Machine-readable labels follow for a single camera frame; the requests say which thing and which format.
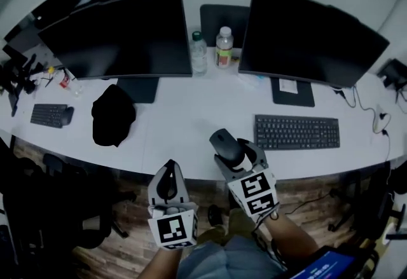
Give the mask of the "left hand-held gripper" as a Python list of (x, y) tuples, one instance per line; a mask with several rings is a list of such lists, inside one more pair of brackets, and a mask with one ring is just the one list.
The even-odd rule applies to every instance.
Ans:
[[(148, 186), (148, 220), (159, 248), (179, 250), (193, 247), (198, 238), (198, 205), (190, 201), (181, 168), (168, 160)], [(170, 205), (158, 205), (173, 201)]]

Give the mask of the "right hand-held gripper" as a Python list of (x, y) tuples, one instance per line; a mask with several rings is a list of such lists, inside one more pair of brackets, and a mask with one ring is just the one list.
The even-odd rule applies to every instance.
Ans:
[(265, 152), (253, 142), (237, 139), (238, 161), (226, 160), (215, 154), (214, 161), (219, 167), (228, 188), (237, 203), (249, 217), (274, 212), (279, 208), (276, 180), (268, 168)]

